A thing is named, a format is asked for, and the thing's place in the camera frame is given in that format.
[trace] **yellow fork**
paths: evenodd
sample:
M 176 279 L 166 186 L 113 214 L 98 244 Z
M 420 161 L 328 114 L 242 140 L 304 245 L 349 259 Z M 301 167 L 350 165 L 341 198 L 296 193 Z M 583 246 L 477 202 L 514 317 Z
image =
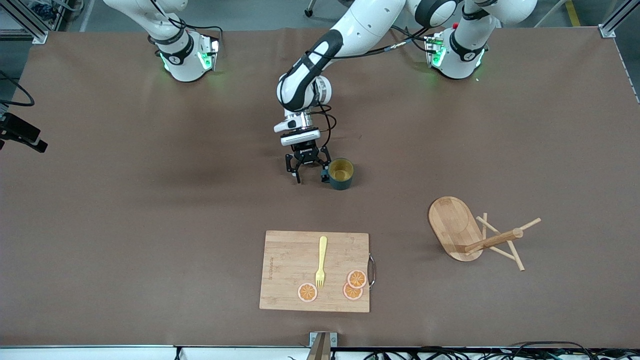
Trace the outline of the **yellow fork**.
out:
M 324 255 L 326 254 L 326 236 L 320 237 L 320 252 L 318 271 L 316 272 L 316 288 L 321 289 L 324 285 Z

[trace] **cutting board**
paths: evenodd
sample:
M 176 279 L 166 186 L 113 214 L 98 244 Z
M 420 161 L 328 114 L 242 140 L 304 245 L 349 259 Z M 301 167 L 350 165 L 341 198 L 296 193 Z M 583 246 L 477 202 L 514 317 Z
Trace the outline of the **cutting board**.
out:
M 453 196 L 441 197 L 429 208 L 429 223 L 442 247 L 459 261 L 477 259 L 482 250 L 466 254 L 464 247 L 481 241 L 482 234 L 469 207 Z
M 316 283 L 321 236 L 327 237 L 324 259 L 324 286 L 317 298 L 303 302 L 298 288 Z M 362 297 L 349 300 L 342 294 L 347 274 L 367 272 L 369 234 L 315 233 L 310 231 L 267 231 L 264 242 L 260 308 L 298 311 L 369 312 L 369 287 Z

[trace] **orange slice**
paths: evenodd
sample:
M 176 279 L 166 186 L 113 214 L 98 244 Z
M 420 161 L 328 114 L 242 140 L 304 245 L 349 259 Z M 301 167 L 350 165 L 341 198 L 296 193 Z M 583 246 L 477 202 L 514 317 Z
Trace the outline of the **orange slice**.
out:
M 347 275 L 347 284 L 354 289 L 362 289 L 367 284 L 367 274 L 361 270 L 353 270 Z
M 363 293 L 363 289 L 354 289 L 349 286 L 349 283 L 346 283 L 342 288 L 342 294 L 349 300 L 358 300 L 362 297 Z
M 318 296 L 318 289 L 311 282 L 305 282 L 298 288 L 298 297 L 304 302 L 312 302 Z

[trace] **wooden dowel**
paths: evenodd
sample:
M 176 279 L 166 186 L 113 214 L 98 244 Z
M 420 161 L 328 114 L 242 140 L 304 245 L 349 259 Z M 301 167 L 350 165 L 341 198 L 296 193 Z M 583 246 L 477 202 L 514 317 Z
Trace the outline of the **wooden dowel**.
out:
M 513 261 L 516 261 L 516 258 L 514 258 L 513 255 L 511 255 L 510 253 L 508 253 L 506 251 L 502 251 L 502 250 L 498 249 L 497 247 L 490 247 L 489 250 L 493 250 L 493 251 L 497 252 L 500 255 L 504 255 L 507 258 L 509 258 L 509 259 L 511 259 Z
M 485 240 L 480 240 L 476 243 L 473 243 L 471 245 L 467 245 L 464 248 L 464 252 L 465 253 L 470 253 L 470 252 L 475 252 L 478 251 L 480 249 L 486 249 L 488 247 L 492 247 L 492 246 L 496 246 L 498 244 L 504 243 L 507 240 L 515 240 L 515 239 L 519 239 L 522 237 L 522 235 L 524 235 L 524 233 L 522 232 L 522 230 L 519 227 L 516 227 L 515 229 L 508 231 L 506 233 L 502 233 L 500 235 L 496 235 L 496 236 L 492 236 L 488 239 Z
M 522 264 L 522 260 L 520 260 L 520 256 L 518 256 L 518 251 L 516 250 L 516 246 L 513 245 L 513 241 L 509 240 L 507 241 L 507 244 L 509 244 L 509 249 L 511 249 L 511 253 L 513 254 L 513 260 L 518 265 L 518 269 L 520 271 L 524 271 L 524 265 Z
M 482 214 L 482 219 L 484 220 L 484 222 L 486 222 L 487 219 L 487 213 L 483 213 Z M 483 223 L 482 224 L 482 240 L 486 239 L 486 225 Z
M 523 226 L 520 226 L 520 228 L 522 230 L 526 230 L 526 229 L 532 227 L 533 225 L 536 225 L 537 223 L 539 223 L 541 221 L 542 221 L 541 218 L 537 218 L 536 220 L 533 220 L 532 222 L 528 222 L 528 223 L 524 224 Z
M 496 228 L 491 226 L 491 224 L 489 224 L 485 219 L 483 219 L 481 217 L 476 217 L 476 220 L 480 221 L 484 226 L 486 226 L 489 229 L 491 229 L 491 231 L 493 231 L 496 235 L 500 234 L 500 231 L 496 230 Z

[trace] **white robotic arm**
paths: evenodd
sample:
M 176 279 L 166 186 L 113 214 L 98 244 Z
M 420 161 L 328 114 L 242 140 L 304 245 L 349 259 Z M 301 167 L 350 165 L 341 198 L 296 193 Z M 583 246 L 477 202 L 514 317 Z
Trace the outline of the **white robotic arm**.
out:
M 538 0 L 465 0 L 463 15 L 456 29 L 449 28 L 435 34 L 443 44 L 428 44 L 432 53 L 427 54 L 429 64 L 444 76 L 463 79 L 480 66 L 486 41 L 499 21 L 517 24 L 526 19 Z
M 213 69 L 218 40 L 187 30 L 175 14 L 188 0 L 104 0 L 142 26 L 160 49 L 164 68 L 179 81 L 194 81 Z
M 406 8 L 426 29 L 442 25 L 451 17 L 457 0 L 355 0 L 340 20 L 280 77 L 276 94 L 285 108 L 285 120 L 274 131 L 291 131 L 280 138 L 283 146 L 320 137 L 308 109 L 331 99 L 329 80 L 321 73 L 342 58 L 365 54 L 391 28 Z M 388 46 L 390 51 L 411 40 Z

